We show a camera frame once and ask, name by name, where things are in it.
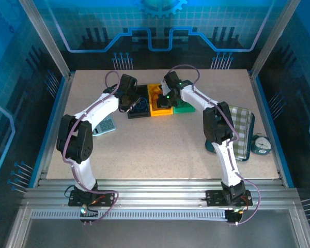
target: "green container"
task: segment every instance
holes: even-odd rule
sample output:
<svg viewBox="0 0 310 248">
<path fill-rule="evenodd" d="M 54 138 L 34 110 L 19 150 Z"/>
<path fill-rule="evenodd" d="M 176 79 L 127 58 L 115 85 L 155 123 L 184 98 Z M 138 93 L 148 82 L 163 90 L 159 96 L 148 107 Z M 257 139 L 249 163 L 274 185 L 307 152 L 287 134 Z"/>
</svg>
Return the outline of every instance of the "green container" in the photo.
<svg viewBox="0 0 310 248">
<path fill-rule="evenodd" d="M 179 101 L 178 106 L 174 107 L 174 114 L 190 112 L 195 112 L 195 107 L 184 101 Z"/>
</svg>

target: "checkered cloth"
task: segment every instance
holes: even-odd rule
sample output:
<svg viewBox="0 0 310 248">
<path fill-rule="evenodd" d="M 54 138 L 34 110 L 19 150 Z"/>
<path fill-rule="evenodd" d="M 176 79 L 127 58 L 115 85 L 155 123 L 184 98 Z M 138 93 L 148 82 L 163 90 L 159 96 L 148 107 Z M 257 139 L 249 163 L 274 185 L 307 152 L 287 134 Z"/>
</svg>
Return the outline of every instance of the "checkered cloth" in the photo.
<svg viewBox="0 0 310 248">
<path fill-rule="evenodd" d="M 234 141 L 233 143 L 234 154 L 237 160 L 242 161 L 247 158 L 249 129 L 252 122 L 253 113 L 245 108 L 235 106 L 229 106 L 229 110 L 232 115 L 234 128 L 239 134 L 239 140 Z"/>
</svg>

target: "black container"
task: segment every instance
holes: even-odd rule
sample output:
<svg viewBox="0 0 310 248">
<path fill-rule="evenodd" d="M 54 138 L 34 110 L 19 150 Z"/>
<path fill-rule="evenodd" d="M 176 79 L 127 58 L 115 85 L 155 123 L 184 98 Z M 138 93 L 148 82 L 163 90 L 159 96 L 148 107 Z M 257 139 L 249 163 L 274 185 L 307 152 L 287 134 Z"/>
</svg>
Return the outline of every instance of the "black container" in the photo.
<svg viewBox="0 0 310 248">
<path fill-rule="evenodd" d="M 133 119 L 140 117 L 149 117 L 150 109 L 147 85 L 138 85 L 136 88 L 136 93 L 140 97 L 142 97 L 142 99 L 131 111 L 128 112 L 128 118 Z"/>
</svg>

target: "calculator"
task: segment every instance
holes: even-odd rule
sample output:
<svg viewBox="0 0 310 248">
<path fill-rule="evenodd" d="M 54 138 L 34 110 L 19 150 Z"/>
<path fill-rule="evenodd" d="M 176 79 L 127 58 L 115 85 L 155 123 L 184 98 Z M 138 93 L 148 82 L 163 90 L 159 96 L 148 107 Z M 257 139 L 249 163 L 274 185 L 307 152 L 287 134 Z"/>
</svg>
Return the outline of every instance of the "calculator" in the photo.
<svg viewBox="0 0 310 248">
<path fill-rule="evenodd" d="M 105 117 L 93 130 L 93 136 L 100 136 L 116 130 L 116 126 L 111 115 Z"/>
</svg>

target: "yellow container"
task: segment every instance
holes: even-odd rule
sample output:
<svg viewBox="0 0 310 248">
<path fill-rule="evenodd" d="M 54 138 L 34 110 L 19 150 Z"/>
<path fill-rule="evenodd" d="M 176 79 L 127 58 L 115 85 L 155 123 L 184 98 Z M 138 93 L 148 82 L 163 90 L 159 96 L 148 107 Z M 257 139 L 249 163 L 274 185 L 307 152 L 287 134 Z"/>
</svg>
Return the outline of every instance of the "yellow container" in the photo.
<svg viewBox="0 0 310 248">
<path fill-rule="evenodd" d="M 157 99 L 159 94 L 163 94 L 160 84 L 148 84 L 148 98 L 149 98 L 149 109 L 150 116 L 160 116 L 160 115 L 172 115 L 174 113 L 173 108 L 157 108 Z"/>
</svg>

